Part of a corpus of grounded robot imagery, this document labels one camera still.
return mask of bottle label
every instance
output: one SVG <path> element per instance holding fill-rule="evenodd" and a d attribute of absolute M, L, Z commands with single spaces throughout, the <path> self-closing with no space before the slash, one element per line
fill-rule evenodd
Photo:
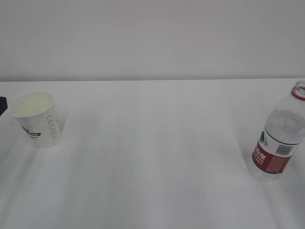
<path fill-rule="evenodd" d="M 264 130 L 252 153 L 252 160 L 264 172 L 282 173 L 298 146 L 299 144 L 282 143 Z"/>

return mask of cup rim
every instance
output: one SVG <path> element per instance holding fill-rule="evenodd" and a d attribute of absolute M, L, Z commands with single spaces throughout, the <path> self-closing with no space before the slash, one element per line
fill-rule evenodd
<path fill-rule="evenodd" d="M 52 99 L 51 105 L 48 106 L 48 108 L 46 108 L 46 109 L 44 109 L 43 111 L 41 111 L 41 112 L 39 112 L 39 113 L 36 113 L 36 114 L 26 115 L 26 116 L 14 115 L 14 114 L 12 113 L 12 110 L 11 110 L 11 108 L 13 107 L 13 105 L 14 105 L 19 99 L 21 99 L 21 98 L 23 98 L 23 97 L 25 97 L 25 96 L 27 96 L 27 95 L 29 95 L 29 94 L 33 94 L 33 93 L 43 93 L 43 94 L 49 96 L 49 97 Z M 11 114 L 13 117 L 15 117 L 15 118 L 32 118 L 32 117 L 38 116 L 38 115 L 40 115 L 40 114 L 46 112 L 46 111 L 49 110 L 53 105 L 54 105 L 54 98 L 53 98 L 53 95 L 51 95 L 50 93 L 48 93 L 48 92 L 42 92 L 42 91 L 27 92 L 27 93 L 25 93 L 25 94 L 23 94 L 23 95 L 17 97 L 17 98 L 12 102 L 12 104 L 11 104 L 11 106 L 10 106 L 10 114 Z"/>

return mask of white paper cup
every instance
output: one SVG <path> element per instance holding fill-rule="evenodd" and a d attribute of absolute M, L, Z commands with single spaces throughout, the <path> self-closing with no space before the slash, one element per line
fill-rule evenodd
<path fill-rule="evenodd" d="M 13 102 L 10 113 L 38 147 L 49 148 L 59 142 L 61 134 L 51 94 L 25 94 Z"/>

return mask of bottle neck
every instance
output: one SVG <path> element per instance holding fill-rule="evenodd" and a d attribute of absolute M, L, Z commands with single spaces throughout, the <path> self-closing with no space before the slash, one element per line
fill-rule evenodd
<path fill-rule="evenodd" d="M 299 100 L 305 101 L 305 81 L 299 81 L 291 91 L 292 96 Z"/>

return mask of plastic water bottle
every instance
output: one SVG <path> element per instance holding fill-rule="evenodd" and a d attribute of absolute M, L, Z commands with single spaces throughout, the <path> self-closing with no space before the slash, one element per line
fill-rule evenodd
<path fill-rule="evenodd" d="M 270 113 L 246 161 L 248 170 L 261 181 L 278 179 L 304 137 L 305 81 L 299 81 Z"/>

